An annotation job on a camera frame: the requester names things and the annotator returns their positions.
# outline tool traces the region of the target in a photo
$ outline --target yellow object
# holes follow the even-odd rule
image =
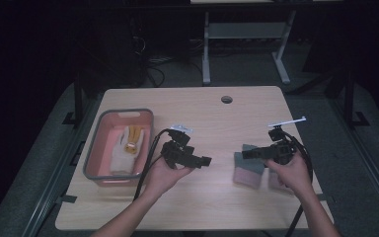
[[[128,142],[125,145],[124,149],[126,152],[130,154],[135,154],[137,153],[137,149],[138,149],[136,143],[140,137],[141,127],[131,125],[129,127],[129,131],[130,133],[128,134]]]

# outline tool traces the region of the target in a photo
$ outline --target forearm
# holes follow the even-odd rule
[[[144,215],[149,211],[157,198],[143,193],[124,211],[101,227],[92,236],[126,236],[129,237],[137,228]]]
[[[340,236],[313,191],[305,197],[300,197],[300,201],[312,236]]]

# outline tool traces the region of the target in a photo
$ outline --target wire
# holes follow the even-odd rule
[[[307,170],[308,170],[308,173],[309,173],[310,181],[313,182],[312,160],[310,158],[309,152],[307,151],[306,147],[304,145],[302,145],[297,140],[297,138],[295,138],[294,136],[288,134],[287,132],[285,132],[283,130],[281,130],[280,132],[282,134],[284,134],[285,136],[287,136],[294,143],[294,145],[297,147],[297,149],[300,151],[301,156],[303,157],[304,161],[306,162],[306,166],[307,166]],[[291,234],[293,233],[293,231],[295,229],[295,226],[297,225],[297,223],[298,223],[298,221],[299,221],[302,213],[303,213],[303,206],[300,204],[300,206],[298,207],[298,210],[297,210],[297,212],[296,212],[293,220],[291,221],[290,227],[288,228],[287,233],[285,234],[285,237],[291,236]]]
[[[153,139],[152,145],[150,146],[150,149],[149,149],[149,153],[147,154],[147,159],[146,159],[146,163],[144,164],[143,172],[141,173],[140,180],[138,181],[138,185],[136,188],[136,192],[134,194],[133,201],[138,199],[138,197],[140,196],[140,191],[141,191],[141,188],[143,186],[144,179],[146,178],[146,175],[147,175],[147,173],[149,173],[149,169],[151,168],[153,153],[155,153],[155,149],[156,149],[156,146],[158,145],[159,138],[166,131],[169,131],[169,129],[161,130],[161,132],[159,132],[159,134],[157,134],[155,136],[155,138]]]

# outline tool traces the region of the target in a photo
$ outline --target person's right hand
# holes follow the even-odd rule
[[[278,174],[278,178],[294,191],[298,198],[304,198],[306,195],[314,193],[307,165],[299,151],[286,165],[279,165],[271,159],[265,160],[265,164]]]

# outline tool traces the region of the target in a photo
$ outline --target hole in table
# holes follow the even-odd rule
[[[229,96],[224,96],[221,98],[221,102],[223,102],[224,104],[230,104],[233,102],[233,98]]]

